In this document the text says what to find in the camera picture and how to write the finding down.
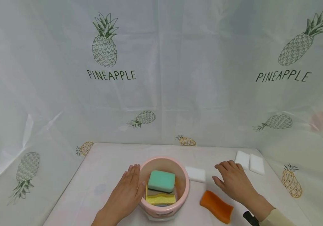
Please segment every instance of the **right hand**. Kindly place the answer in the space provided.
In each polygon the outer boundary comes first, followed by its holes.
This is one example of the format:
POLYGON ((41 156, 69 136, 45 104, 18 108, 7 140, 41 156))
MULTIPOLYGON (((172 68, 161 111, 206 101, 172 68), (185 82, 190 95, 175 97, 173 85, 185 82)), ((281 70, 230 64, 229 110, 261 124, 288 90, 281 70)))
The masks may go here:
POLYGON ((218 169, 223 178, 223 181, 221 181, 217 176, 213 176, 214 183, 232 199, 246 205, 248 200, 259 196, 244 172, 242 165, 235 164, 234 161, 229 160, 215 165, 214 168, 218 169))

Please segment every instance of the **white curtain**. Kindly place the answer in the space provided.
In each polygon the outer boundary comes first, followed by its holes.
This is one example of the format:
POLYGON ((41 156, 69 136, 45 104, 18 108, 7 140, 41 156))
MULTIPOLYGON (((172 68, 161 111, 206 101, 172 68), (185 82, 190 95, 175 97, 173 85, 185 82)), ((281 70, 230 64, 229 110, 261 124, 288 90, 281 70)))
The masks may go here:
POLYGON ((0 225, 42 225, 94 142, 258 148, 323 225, 318 31, 321 1, 0 0, 0 225))

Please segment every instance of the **white eraser sponge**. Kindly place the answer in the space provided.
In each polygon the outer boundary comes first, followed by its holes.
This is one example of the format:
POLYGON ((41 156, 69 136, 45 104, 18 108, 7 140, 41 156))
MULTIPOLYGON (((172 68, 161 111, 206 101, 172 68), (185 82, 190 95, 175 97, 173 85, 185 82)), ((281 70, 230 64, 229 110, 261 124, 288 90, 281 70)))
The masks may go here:
POLYGON ((248 170, 249 154, 247 154, 245 152, 238 151, 237 155, 236 155, 235 163, 241 164, 243 169, 248 170))
POLYGON ((188 173, 189 179, 192 181, 206 183, 206 171, 203 169, 197 169, 193 167, 185 167, 188 173))
POLYGON ((249 169, 252 172, 255 172, 257 174, 264 175, 265 174, 265 167, 263 164, 263 158, 251 154, 250 160, 249 160, 249 169))

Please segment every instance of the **sleeve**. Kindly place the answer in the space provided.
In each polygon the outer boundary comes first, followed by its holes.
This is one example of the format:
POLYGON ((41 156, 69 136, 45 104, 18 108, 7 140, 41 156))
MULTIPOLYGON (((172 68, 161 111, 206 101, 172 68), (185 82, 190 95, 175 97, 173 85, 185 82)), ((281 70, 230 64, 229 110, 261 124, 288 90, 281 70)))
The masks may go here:
POLYGON ((289 219, 287 219, 278 209, 274 209, 268 215, 260 226, 295 226, 289 219))

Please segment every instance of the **pink bucket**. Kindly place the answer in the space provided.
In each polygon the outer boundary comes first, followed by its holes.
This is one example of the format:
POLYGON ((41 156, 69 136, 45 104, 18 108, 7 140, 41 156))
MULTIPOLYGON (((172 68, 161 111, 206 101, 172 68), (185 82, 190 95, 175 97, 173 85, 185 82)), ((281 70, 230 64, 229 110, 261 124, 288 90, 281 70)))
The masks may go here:
POLYGON ((153 170, 160 170, 175 174, 176 198, 178 199, 173 205, 167 207, 157 207, 149 204, 145 200, 145 194, 141 199, 141 208, 153 219, 163 221, 163 219, 173 219, 173 216, 185 203, 189 193, 189 177, 185 168, 180 162, 170 157, 160 156, 149 159, 140 167, 139 183, 145 181, 148 183, 150 174, 153 170))

